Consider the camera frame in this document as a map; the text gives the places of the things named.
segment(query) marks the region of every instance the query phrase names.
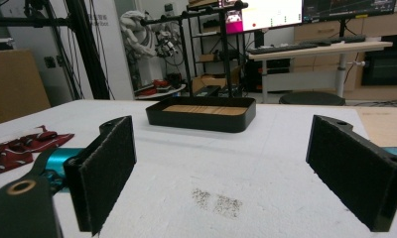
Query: table surface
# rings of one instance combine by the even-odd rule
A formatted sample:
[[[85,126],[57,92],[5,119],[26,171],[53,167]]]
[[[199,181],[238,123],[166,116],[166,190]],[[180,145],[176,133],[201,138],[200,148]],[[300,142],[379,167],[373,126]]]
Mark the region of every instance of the table surface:
[[[74,101],[0,124],[0,137],[45,125],[75,133],[64,148],[84,148],[100,124],[132,115],[137,164],[101,237],[397,237],[397,212],[390,232],[369,232],[306,163],[314,114],[397,146],[397,108],[257,104],[248,128],[231,134],[151,126],[154,103]],[[0,175],[0,187],[31,167]],[[54,202],[65,237],[90,237],[68,193]]]
[[[249,58],[251,60],[276,60],[276,59],[287,59],[287,58],[302,58],[302,57],[310,57],[310,56],[382,51],[384,48],[391,46],[393,46],[393,44],[388,42],[362,42],[362,43],[351,43],[351,44],[338,43],[338,44],[331,44],[331,46],[328,47],[317,47],[317,48],[271,53],[271,54],[262,54],[262,55],[249,55]]]

